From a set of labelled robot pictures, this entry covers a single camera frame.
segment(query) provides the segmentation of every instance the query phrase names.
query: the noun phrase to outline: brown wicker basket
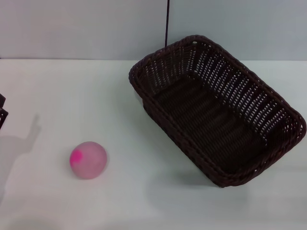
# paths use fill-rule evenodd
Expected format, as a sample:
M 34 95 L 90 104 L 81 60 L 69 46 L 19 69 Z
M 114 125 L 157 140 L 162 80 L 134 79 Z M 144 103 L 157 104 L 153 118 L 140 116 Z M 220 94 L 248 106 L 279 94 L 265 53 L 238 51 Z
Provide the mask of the brown wicker basket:
M 296 110 L 204 36 L 146 56 L 129 80 L 148 115 L 220 187 L 258 176 L 306 133 Z

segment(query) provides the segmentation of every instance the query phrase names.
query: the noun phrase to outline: white wall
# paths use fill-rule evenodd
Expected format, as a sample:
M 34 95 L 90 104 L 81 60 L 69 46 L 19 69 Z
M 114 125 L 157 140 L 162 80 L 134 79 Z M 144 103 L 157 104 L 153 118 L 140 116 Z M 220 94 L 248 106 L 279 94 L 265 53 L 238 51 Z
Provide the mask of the white wall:
M 165 18 L 166 0 L 0 0 L 0 57 L 137 60 Z
M 240 60 L 307 60 L 307 1 L 171 0 L 168 42 L 193 34 Z

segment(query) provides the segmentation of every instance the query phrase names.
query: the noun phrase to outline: basket rim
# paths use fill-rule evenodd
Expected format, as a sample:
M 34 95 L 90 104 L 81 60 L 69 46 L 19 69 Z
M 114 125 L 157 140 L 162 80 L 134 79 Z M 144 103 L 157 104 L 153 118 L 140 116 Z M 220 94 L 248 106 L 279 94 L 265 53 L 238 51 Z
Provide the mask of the basket rim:
M 224 58 L 229 61 L 231 65 L 238 68 L 242 73 L 244 73 L 250 81 L 258 85 L 266 94 L 268 94 L 270 97 L 272 97 L 286 112 L 289 113 L 297 122 L 298 122 L 298 132 L 301 131 L 301 138 L 297 138 L 297 135 L 292 135 L 291 139 L 289 139 L 287 142 L 285 142 L 283 145 L 281 145 L 277 151 L 271 152 L 270 154 L 267 154 L 264 160 L 257 162 L 254 167 L 251 170 L 248 170 L 248 172 L 245 173 L 227 173 L 224 170 L 222 170 L 218 165 L 213 163 L 210 158 L 207 156 L 201 158 L 205 161 L 207 166 L 210 168 L 210 173 L 214 174 L 214 177 L 219 178 L 219 180 L 227 180 L 227 184 L 229 184 L 229 180 L 237 180 L 240 179 L 240 184 L 242 184 L 242 177 L 245 177 L 245 182 L 248 182 L 252 178 L 258 176 L 261 174 L 264 170 L 269 168 L 272 164 L 274 164 L 279 158 L 281 158 L 286 152 L 288 152 L 291 148 L 293 148 L 300 140 L 305 136 L 306 134 L 306 122 L 304 118 L 301 116 L 301 114 L 293 109 L 286 101 L 285 99 L 280 96 L 273 88 L 268 86 L 263 80 L 261 80 L 253 71 L 249 70 L 243 63 L 241 63 L 239 60 L 237 60 L 235 57 L 233 57 L 230 53 L 228 53 L 224 48 L 222 48 L 219 44 L 216 44 L 209 38 L 202 36 L 202 35 L 190 35 L 185 38 L 183 38 L 180 41 L 177 41 L 173 44 L 168 45 L 167 47 L 164 47 L 162 49 L 157 50 L 156 52 L 149 54 L 145 56 L 142 60 L 137 62 L 130 70 L 129 72 L 129 80 L 130 83 L 133 85 L 135 91 L 140 95 L 141 98 L 146 100 L 146 102 L 153 105 L 158 111 L 161 113 L 161 115 L 167 119 L 173 128 L 175 128 L 179 134 L 185 138 L 188 142 L 191 143 L 192 147 L 196 150 L 196 152 L 199 154 L 201 153 L 201 150 L 199 149 L 198 145 L 192 140 L 188 135 L 186 135 L 183 130 L 181 130 L 180 126 L 176 124 L 175 121 L 171 119 L 169 114 L 157 103 L 152 96 L 146 92 L 145 88 L 140 84 L 138 81 L 138 76 L 142 72 L 143 68 L 147 65 L 149 65 L 151 62 L 160 59 L 161 57 L 171 53 L 174 50 L 177 50 L 178 48 L 182 46 L 188 46 L 193 44 L 193 42 L 201 42 L 206 43 L 208 45 L 213 46 L 216 51 L 220 52 L 221 55 L 224 56 Z M 280 154 L 279 158 L 275 161 L 272 161 L 272 159 L 277 155 Z

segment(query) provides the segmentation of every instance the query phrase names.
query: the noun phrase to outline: white table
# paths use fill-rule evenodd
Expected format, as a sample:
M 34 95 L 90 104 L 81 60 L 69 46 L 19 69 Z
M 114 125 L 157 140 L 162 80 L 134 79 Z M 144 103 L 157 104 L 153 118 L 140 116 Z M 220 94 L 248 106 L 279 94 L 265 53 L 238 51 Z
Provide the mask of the white table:
M 305 230 L 307 138 L 239 187 L 214 186 L 145 113 L 136 61 L 0 60 L 1 230 Z M 307 118 L 307 62 L 244 61 Z M 105 172 L 68 158 L 96 141 Z

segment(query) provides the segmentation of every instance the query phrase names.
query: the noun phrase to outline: pink ball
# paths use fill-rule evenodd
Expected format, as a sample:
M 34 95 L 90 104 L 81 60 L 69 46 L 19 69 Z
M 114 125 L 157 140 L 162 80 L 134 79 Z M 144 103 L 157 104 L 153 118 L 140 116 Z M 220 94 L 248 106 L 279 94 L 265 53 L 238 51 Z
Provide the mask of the pink ball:
M 99 176 L 106 166 L 106 161 L 106 150 L 92 141 L 78 145 L 71 152 L 69 160 L 72 171 L 83 179 L 93 179 Z

